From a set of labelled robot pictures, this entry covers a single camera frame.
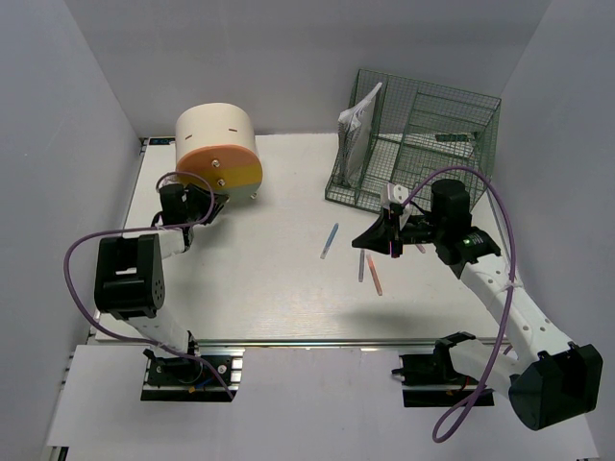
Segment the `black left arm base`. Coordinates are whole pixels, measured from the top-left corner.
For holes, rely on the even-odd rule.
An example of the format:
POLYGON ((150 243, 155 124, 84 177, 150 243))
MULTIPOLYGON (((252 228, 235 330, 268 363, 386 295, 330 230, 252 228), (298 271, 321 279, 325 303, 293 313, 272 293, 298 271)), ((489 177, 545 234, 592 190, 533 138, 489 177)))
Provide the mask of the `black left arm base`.
MULTIPOLYGON (((147 356, 141 401, 156 402, 231 402, 214 373, 205 365, 182 358, 147 356)), ((216 370, 235 395, 242 371, 242 357, 222 353, 206 354, 203 359, 216 370)))

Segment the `grey white manual booklet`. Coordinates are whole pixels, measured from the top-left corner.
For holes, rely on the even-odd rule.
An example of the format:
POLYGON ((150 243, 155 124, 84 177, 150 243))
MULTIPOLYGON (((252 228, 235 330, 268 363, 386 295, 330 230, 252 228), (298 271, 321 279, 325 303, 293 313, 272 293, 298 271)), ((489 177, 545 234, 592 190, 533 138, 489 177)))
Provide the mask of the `grey white manual booklet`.
POLYGON ((351 185, 362 168, 381 87, 382 82, 378 82, 363 99, 338 116, 338 181, 343 185, 351 185))

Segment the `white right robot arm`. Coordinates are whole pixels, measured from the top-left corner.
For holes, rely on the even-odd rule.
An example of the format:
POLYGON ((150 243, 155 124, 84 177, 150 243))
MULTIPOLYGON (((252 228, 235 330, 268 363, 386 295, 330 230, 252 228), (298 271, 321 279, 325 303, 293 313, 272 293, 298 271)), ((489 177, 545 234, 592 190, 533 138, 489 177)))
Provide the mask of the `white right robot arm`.
POLYGON ((443 179, 431 186, 430 209, 412 214, 409 190, 389 183, 381 192, 377 221, 352 245, 390 255, 406 245, 432 244, 438 258, 469 288, 498 322, 514 354, 457 332, 435 342, 430 364, 396 370, 404 384, 475 381, 510 402, 520 421, 539 430, 596 408, 603 358, 592 345, 579 346, 542 312, 525 288, 509 278, 511 258, 472 223, 463 182, 443 179))

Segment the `blue highlighter pen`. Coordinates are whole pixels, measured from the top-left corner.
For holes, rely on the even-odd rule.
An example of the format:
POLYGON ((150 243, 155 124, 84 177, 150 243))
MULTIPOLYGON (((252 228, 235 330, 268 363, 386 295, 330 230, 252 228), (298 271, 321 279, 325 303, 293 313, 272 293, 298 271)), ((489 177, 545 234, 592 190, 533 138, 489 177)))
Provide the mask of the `blue highlighter pen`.
POLYGON ((328 238, 327 238, 327 240, 325 242, 325 245, 324 245, 324 247, 323 247, 323 249, 321 251, 321 254, 320 254, 320 258, 321 259, 325 259, 327 257, 327 254, 328 254, 328 252, 329 252, 329 250, 331 248, 332 242, 334 241, 334 239, 336 237, 338 229, 339 229, 339 224, 338 223, 334 223, 333 226, 332 226, 331 232, 328 235, 328 238))

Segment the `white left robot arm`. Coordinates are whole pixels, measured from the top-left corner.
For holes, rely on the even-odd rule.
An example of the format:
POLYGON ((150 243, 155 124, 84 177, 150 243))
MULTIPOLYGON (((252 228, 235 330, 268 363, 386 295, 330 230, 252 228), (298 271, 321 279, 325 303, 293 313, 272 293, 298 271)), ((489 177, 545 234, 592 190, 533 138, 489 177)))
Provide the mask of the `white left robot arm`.
POLYGON ((191 333, 164 306, 163 261, 186 253, 194 227, 212 223, 229 197, 193 183, 165 185, 159 197, 161 210, 151 230, 100 240, 94 300, 100 312, 130 325, 156 346, 176 351, 170 372, 180 382, 191 383, 201 376, 204 362, 190 351, 191 333))

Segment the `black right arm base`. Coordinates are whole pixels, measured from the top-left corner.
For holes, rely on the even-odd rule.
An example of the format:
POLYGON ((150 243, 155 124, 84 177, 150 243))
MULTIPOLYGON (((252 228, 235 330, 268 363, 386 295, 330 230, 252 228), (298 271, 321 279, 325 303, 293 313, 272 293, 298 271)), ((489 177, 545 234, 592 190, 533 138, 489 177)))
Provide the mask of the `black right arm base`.
POLYGON ((391 375, 402 384, 405 408, 449 408, 477 389, 471 377, 443 377, 430 354, 404 354, 399 360, 391 375))

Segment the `cream round drawer box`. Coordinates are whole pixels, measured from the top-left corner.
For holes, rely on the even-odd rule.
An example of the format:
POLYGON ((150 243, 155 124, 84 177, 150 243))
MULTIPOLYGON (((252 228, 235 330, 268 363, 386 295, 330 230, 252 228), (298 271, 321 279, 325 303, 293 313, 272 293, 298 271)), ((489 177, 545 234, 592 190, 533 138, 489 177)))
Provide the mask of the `cream round drawer box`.
POLYGON ((187 109, 175 126, 180 181, 239 202, 256 197, 263 180, 256 137, 246 111, 228 103, 187 109))

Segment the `orange highlighter pen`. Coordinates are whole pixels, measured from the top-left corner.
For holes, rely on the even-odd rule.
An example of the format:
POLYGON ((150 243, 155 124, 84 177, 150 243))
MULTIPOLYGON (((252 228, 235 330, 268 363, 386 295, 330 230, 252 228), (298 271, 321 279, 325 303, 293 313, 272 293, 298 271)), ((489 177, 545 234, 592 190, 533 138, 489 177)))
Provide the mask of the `orange highlighter pen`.
POLYGON ((366 256, 366 260, 367 260, 367 264, 368 264, 368 267, 369 267, 369 271, 370 271, 372 280, 374 282, 374 286, 375 286, 376 292, 377 292, 378 296, 381 297, 383 295, 383 291, 382 291, 381 281, 380 281, 380 278, 379 278, 379 275, 378 275, 378 272, 377 272, 377 269, 376 269, 376 265, 375 265, 374 259, 373 259, 373 257, 371 255, 368 254, 366 256))

